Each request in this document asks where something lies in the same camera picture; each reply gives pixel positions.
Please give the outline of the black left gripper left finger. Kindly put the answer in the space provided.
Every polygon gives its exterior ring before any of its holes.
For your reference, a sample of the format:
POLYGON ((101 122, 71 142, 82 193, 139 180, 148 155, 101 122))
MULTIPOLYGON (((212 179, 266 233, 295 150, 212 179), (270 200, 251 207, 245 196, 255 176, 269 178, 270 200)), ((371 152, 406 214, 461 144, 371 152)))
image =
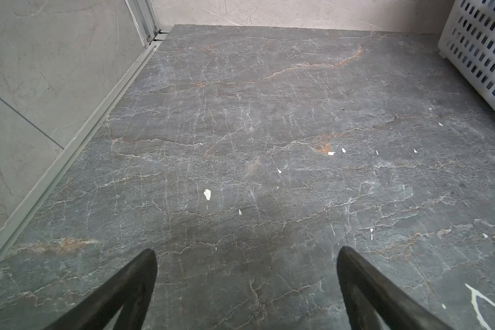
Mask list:
POLYGON ((153 250, 143 250, 47 329, 104 329, 118 316, 114 329, 141 329, 158 274, 153 250))

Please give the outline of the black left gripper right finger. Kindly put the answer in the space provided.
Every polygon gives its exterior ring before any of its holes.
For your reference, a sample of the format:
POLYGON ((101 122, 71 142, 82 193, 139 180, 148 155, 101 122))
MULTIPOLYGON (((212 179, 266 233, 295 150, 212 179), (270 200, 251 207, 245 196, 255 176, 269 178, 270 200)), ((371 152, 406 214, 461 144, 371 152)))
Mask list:
POLYGON ((340 249, 337 275, 352 329, 450 329, 349 246, 340 249))

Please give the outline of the white plastic laundry basket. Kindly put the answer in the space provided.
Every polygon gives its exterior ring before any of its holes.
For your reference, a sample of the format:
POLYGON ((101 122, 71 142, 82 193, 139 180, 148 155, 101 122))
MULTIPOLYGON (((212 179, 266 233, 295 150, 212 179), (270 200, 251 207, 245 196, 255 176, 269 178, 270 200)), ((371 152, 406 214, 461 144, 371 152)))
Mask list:
POLYGON ((495 0, 455 1, 438 47, 495 111, 495 0))

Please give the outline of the aluminium frame rail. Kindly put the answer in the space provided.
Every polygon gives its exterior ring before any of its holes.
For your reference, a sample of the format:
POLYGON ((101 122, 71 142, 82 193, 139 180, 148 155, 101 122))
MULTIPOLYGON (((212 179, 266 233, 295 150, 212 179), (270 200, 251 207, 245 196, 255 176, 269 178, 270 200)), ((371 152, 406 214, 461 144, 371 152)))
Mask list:
POLYGON ((0 259, 161 34, 151 1, 0 1, 0 259))

